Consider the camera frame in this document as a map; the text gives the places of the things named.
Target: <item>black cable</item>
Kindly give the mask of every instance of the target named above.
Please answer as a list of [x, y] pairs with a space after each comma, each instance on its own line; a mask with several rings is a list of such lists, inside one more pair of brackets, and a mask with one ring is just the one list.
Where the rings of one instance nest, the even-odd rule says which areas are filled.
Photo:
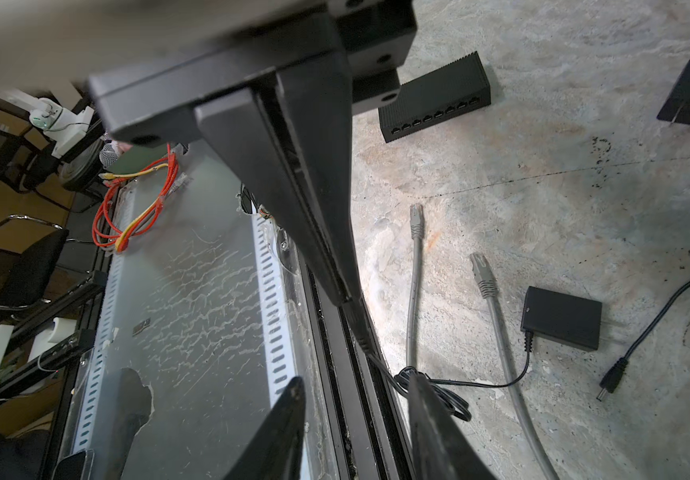
[[44, 131], [62, 131], [62, 130], [64, 130], [64, 129], [68, 128], [68, 127], [72, 127], [73, 125], [89, 125], [89, 124], [87, 124], [87, 123], [85, 123], [85, 122], [80, 122], [80, 121], [79, 121], [79, 122], [75, 122], [75, 123], [72, 123], [72, 124], [67, 124], [67, 125], [65, 125], [65, 126], [62, 127], [62, 128], [56, 128], [56, 129], [53, 129], [53, 130], [44, 130]]
[[520, 379], [524, 378], [526, 375], [526, 370], [530, 368], [530, 353], [526, 353], [526, 362], [524, 363], [524, 370], [521, 374], [517, 376], [512, 382], [506, 383], [505, 385], [490, 385], [488, 383], [476, 383], [476, 382], [463, 382], [460, 380], [440, 380], [440, 379], [430, 379], [431, 383], [436, 383], [437, 385], [456, 385], [456, 386], [477, 386], [482, 389], [506, 389], [509, 386], [513, 386], [519, 382]]
[[668, 310], [670, 310], [671, 305], [673, 305], [674, 302], [676, 302], [676, 299], [686, 291], [690, 287], [690, 281], [681, 285], [679, 289], [671, 295], [671, 298], [668, 299], [668, 302], [666, 305], [660, 310], [660, 312], [657, 314], [655, 319], [647, 325], [647, 327], [644, 329], [641, 335], [638, 336], [638, 338], [630, 345], [628, 348], [628, 351], [624, 356], [621, 356], [617, 362], [612, 366], [611, 369], [609, 369], [606, 374], [604, 375], [604, 378], [601, 379], [599, 386], [601, 387], [601, 391], [599, 395], [596, 397], [598, 400], [603, 400], [604, 397], [608, 393], [614, 393], [615, 390], [617, 389], [617, 386], [620, 384], [620, 381], [622, 380], [622, 376], [626, 372], [626, 367], [628, 366], [628, 360], [630, 359], [631, 355], [633, 352], [638, 348], [639, 345], [642, 344], [644, 339], [652, 333], [652, 331], [655, 329], [657, 324], [662, 320], [662, 318], [666, 315]]
[[430, 382], [439, 400], [446, 406], [446, 410], [450, 415], [453, 415], [460, 420], [469, 422], [473, 415], [468, 409], [469, 403], [465, 399], [455, 392], [449, 389], [444, 389], [439, 385], [454, 385], [454, 386], [472, 386], [479, 387], [483, 389], [505, 389], [507, 387], [515, 385], [519, 380], [524, 378], [526, 371], [530, 368], [530, 353], [532, 352], [532, 332], [526, 332], [524, 337], [524, 350], [526, 351], [526, 361], [524, 362], [524, 369], [521, 374], [513, 379], [512, 382], [508, 382], [504, 385], [490, 385], [488, 383], [478, 383], [478, 382], [464, 382], [462, 380], [443, 380], [443, 379], [431, 379], [426, 373], [422, 373], [413, 366], [406, 366], [395, 376], [390, 376], [390, 371], [385, 366], [382, 361], [372, 355], [367, 355], [367, 357], [372, 361], [372, 363], [377, 366], [377, 368], [389, 379], [390, 385], [404, 398], [409, 395], [409, 380], [414, 375], [423, 375]]

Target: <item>stained floor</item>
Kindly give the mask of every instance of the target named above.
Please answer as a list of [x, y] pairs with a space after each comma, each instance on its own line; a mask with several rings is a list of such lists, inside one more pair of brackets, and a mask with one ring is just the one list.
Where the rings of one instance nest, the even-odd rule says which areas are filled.
[[[690, 2], [418, 0], [402, 82], [478, 51], [493, 104], [385, 144], [353, 130], [352, 216], [391, 370], [404, 362], [409, 206], [425, 208], [419, 368], [502, 379], [468, 254], [492, 264], [520, 364], [530, 285], [603, 302], [600, 348], [536, 340], [522, 382], [561, 478], [690, 478], [690, 290], [632, 357], [603, 373], [690, 279], [690, 127], [656, 120], [690, 58]], [[542, 478], [504, 392], [456, 389], [459, 423], [498, 478]]]

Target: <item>black power cable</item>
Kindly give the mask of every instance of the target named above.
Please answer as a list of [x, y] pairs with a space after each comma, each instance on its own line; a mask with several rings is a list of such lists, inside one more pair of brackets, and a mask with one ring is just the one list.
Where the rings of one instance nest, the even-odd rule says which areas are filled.
[[684, 285], [681, 285], [681, 287], [671, 295], [671, 298], [668, 299], [668, 302], [666, 305], [660, 310], [660, 312], [657, 314], [655, 319], [649, 323], [649, 325], [644, 329], [641, 335], [638, 336], [638, 338], [633, 342], [632, 345], [628, 348], [628, 351], [626, 352], [625, 355], [621, 356], [617, 362], [612, 366], [611, 369], [607, 371], [607, 373], [604, 375], [604, 378], [600, 381], [599, 386], [601, 387], [601, 391], [599, 392], [599, 395], [596, 397], [599, 401], [603, 400], [604, 397], [607, 396], [608, 393], [614, 393], [615, 390], [617, 389], [617, 386], [620, 384], [620, 381], [622, 380], [622, 376], [626, 372], [626, 367], [628, 366], [628, 360], [630, 359], [631, 355], [633, 352], [638, 348], [639, 345], [644, 341], [644, 339], [652, 333], [652, 331], [655, 329], [657, 324], [662, 320], [662, 318], [666, 315], [668, 310], [670, 310], [671, 305], [673, 305], [674, 302], [676, 302], [676, 299], [678, 296], [680, 296], [682, 293], [686, 291], [687, 288], [690, 287], [690, 281], [685, 283]]
[[469, 422], [473, 415], [471, 415], [470, 410], [468, 410], [469, 403], [466, 402], [462, 397], [452, 392], [449, 389], [444, 389], [439, 387], [439, 385], [454, 385], [454, 386], [472, 386], [479, 387], [482, 389], [505, 389], [509, 386], [513, 386], [519, 382], [519, 380], [524, 378], [526, 371], [530, 368], [530, 353], [532, 352], [532, 332], [526, 332], [524, 337], [524, 351], [526, 351], [526, 361], [524, 362], [524, 369], [521, 371], [519, 376], [513, 379], [512, 382], [508, 382], [504, 385], [490, 385], [489, 383], [478, 383], [478, 382], [464, 382], [462, 380], [443, 380], [443, 379], [431, 379], [426, 373], [422, 373], [413, 366], [404, 367], [397, 375], [393, 377], [394, 382], [391, 382], [393, 388], [398, 391], [398, 393], [407, 397], [409, 393], [409, 380], [414, 375], [423, 375], [430, 382], [436, 395], [439, 397], [441, 402], [446, 406], [450, 415], [453, 415], [460, 420]]

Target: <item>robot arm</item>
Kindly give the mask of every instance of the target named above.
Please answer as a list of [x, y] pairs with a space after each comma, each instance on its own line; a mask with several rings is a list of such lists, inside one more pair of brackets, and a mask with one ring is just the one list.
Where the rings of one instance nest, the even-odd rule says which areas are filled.
[[79, 114], [48, 98], [36, 98], [21, 90], [0, 90], [0, 98], [30, 112], [30, 123], [57, 142], [52, 155], [61, 158], [86, 135], [94, 109], [87, 107]]

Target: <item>mesh microphone head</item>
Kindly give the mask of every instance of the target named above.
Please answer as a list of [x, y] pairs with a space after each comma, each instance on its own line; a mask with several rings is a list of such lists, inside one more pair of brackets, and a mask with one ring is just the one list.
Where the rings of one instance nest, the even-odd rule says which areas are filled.
[[105, 144], [104, 147], [102, 147], [102, 150], [100, 150], [100, 162], [102, 163], [102, 168], [107, 170], [116, 162], [116, 160], [118, 160], [118, 154], [113, 148], [113, 144]]

